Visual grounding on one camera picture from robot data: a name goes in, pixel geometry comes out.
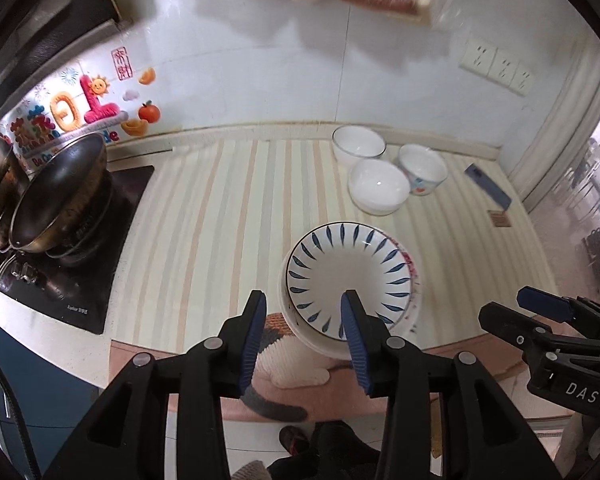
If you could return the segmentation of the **floral patterned white bowl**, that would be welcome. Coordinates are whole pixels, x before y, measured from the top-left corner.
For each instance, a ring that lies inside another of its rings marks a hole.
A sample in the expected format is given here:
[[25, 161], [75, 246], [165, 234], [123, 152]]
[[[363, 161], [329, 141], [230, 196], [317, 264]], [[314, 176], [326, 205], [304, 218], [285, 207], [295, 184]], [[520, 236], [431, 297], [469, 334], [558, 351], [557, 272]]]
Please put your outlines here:
[[449, 177], [449, 170], [441, 155], [419, 144], [400, 147], [398, 164], [410, 181], [411, 193], [426, 196]]

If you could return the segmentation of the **black frying pan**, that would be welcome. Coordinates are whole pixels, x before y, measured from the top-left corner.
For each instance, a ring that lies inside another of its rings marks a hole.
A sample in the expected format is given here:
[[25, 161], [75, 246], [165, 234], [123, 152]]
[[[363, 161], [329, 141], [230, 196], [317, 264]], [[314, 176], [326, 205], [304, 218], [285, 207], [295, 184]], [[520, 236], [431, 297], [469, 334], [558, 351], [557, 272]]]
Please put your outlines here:
[[102, 135], [71, 141], [22, 194], [10, 224], [10, 247], [30, 254], [71, 252], [102, 220], [112, 194]]

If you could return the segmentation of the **black induction cooktop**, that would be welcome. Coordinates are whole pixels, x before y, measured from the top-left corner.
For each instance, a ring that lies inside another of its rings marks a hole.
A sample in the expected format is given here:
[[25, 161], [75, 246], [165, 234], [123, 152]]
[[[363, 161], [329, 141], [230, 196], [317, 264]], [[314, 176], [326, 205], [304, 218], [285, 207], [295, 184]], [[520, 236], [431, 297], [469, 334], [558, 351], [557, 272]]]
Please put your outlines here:
[[114, 171], [107, 208], [72, 252], [56, 248], [19, 256], [0, 281], [0, 292], [49, 318], [100, 335], [114, 274], [153, 166]]

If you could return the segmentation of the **colourful wall stickers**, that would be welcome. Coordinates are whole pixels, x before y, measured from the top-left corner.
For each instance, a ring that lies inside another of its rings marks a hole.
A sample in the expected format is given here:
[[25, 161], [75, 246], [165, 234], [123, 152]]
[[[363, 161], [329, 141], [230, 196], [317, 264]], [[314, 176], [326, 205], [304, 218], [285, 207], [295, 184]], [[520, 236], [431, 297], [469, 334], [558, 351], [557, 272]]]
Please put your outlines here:
[[69, 63], [36, 84], [0, 119], [0, 138], [33, 174], [87, 134], [100, 134], [106, 144], [147, 136], [161, 118], [148, 96], [156, 79], [153, 67], [131, 63], [125, 46], [112, 50], [100, 64]]

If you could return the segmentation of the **frosted glass sliding door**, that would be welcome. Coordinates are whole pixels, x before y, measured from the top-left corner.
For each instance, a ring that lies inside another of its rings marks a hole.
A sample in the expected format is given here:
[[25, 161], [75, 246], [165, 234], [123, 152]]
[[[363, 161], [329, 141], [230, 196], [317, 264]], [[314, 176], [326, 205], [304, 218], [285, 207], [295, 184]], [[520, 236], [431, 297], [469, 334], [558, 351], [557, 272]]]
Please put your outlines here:
[[600, 122], [531, 219], [558, 292], [600, 303]]

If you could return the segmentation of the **striped cat tablecloth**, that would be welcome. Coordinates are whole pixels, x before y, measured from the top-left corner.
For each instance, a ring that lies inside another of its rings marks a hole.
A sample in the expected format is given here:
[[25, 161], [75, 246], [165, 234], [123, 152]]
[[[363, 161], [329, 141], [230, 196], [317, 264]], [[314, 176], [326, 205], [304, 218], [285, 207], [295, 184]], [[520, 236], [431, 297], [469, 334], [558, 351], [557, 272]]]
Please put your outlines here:
[[492, 204], [446, 155], [449, 177], [393, 214], [354, 206], [346, 168], [325, 141], [219, 141], [137, 157], [151, 177], [118, 264], [106, 332], [118, 344], [181, 353], [215, 334], [255, 289], [268, 302], [268, 342], [234, 420], [325, 420], [380, 413], [347, 362], [339, 297], [378, 283], [364, 306], [399, 336], [450, 356], [474, 352], [498, 377], [517, 350], [483, 333], [480, 308], [516, 304], [555, 280], [519, 204], [496, 226]]

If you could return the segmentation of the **blue smartphone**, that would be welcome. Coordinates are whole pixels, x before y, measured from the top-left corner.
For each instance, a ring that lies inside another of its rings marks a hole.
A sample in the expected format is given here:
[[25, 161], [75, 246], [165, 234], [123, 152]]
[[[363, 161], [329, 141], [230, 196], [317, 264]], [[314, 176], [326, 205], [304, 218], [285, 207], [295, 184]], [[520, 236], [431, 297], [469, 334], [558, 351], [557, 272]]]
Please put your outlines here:
[[481, 168], [475, 164], [471, 164], [465, 169], [465, 174], [469, 179], [473, 180], [487, 196], [490, 196], [501, 210], [506, 211], [510, 207], [512, 199]]

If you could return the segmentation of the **white bowl dark rim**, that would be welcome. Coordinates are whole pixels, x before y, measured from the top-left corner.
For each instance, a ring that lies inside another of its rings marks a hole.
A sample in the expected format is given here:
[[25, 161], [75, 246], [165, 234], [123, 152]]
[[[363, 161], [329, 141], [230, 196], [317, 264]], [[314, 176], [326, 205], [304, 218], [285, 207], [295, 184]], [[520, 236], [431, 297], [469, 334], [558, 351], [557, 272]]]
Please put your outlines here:
[[376, 131], [356, 125], [344, 125], [332, 133], [332, 152], [336, 161], [351, 167], [363, 159], [378, 158], [386, 151], [386, 141]]

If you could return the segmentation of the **person's dark shoes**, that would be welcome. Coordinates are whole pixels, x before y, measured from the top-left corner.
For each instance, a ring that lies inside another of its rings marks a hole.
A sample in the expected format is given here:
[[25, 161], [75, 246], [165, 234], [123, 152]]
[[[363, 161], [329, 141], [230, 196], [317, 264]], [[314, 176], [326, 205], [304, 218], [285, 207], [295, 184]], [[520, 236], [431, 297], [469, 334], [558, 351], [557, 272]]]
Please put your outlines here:
[[373, 479], [380, 452], [342, 420], [318, 422], [308, 437], [296, 426], [279, 431], [289, 454], [266, 467], [272, 479]]

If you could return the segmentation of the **left wall socket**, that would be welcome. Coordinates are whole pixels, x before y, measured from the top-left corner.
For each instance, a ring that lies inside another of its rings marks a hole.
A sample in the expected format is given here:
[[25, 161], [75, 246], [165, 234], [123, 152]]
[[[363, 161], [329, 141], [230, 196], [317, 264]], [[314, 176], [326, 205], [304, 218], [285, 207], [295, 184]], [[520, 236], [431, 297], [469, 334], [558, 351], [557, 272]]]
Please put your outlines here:
[[496, 47], [477, 36], [467, 39], [465, 52], [460, 59], [460, 68], [478, 76], [485, 77], [496, 55]]

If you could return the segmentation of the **blue leaf pattern plate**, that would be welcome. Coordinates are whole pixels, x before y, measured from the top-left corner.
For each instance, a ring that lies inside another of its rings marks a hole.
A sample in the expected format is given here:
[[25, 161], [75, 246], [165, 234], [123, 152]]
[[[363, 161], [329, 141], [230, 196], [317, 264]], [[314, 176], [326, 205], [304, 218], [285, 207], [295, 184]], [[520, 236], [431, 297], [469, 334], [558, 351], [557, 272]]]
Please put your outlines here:
[[387, 290], [382, 265], [392, 258], [385, 234], [363, 223], [332, 222], [306, 233], [291, 249], [286, 267], [289, 299], [320, 335], [346, 339], [340, 299], [349, 289], [356, 291], [366, 313], [378, 318]]

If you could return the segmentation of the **plain white bowl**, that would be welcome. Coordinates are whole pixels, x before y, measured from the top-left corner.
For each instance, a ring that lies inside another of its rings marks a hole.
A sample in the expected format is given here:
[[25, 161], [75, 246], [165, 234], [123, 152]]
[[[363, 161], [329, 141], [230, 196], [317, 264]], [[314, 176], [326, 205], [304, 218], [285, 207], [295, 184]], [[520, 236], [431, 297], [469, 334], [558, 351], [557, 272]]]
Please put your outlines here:
[[348, 191], [355, 206], [366, 214], [388, 216], [406, 202], [411, 185], [391, 162], [364, 159], [349, 170]]

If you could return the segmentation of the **middle wall socket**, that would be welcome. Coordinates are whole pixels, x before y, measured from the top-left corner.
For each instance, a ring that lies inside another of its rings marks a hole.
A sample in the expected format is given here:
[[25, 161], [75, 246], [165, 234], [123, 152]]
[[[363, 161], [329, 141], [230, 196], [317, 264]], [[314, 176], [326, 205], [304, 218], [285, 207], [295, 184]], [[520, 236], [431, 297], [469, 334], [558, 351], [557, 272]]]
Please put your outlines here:
[[509, 87], [514, 79], [518, 64], [519, 58], [513, 55], [512, 52], [497, 48], [486, 76], [503, 87]]

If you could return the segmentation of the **right wall socket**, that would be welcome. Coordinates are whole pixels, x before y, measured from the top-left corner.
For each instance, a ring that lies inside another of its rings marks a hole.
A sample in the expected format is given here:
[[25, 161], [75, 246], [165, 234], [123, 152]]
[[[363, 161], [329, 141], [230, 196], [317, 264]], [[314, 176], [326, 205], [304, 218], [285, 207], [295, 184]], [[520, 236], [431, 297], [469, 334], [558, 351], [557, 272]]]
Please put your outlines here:
[[526, 96], [533, 87], [534, 80], [535, 76], [532, 70], [523, 62], [519, 62], [508, 88], [518, 96]]

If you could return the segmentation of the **wall socket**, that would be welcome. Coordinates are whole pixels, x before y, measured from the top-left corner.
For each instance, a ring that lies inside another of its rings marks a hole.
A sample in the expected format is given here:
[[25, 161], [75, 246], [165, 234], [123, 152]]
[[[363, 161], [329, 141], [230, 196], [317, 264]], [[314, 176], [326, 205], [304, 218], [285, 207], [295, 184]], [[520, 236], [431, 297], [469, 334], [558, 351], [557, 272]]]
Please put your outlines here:
[[518, 96], [526, 96], [533, 87], [534, 80], [535, 76], [532, 70], [523, 62], [519, 62], [508, 88]]
[[513, 55], [512, 52], [497, 48], [486, 76], [503, 87], [509, 87], [514, 79], [518, 64], [519, 58]]
[[477, 36], [467, 39], [465, 52], [460, 59], [460, 68], [478, 76], [485, 77], [496, 55], [496, 47]]

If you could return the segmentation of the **small brown card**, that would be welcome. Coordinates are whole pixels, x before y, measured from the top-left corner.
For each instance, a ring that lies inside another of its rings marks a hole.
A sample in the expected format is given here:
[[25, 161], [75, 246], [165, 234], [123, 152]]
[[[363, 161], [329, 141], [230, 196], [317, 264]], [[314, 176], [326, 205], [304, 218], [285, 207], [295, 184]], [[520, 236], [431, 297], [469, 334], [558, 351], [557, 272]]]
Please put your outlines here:
[[510, 228], [512, 226], [512, 222], [510, 222], [505, 211], [489, 210], [488, 215], [496, 228]]

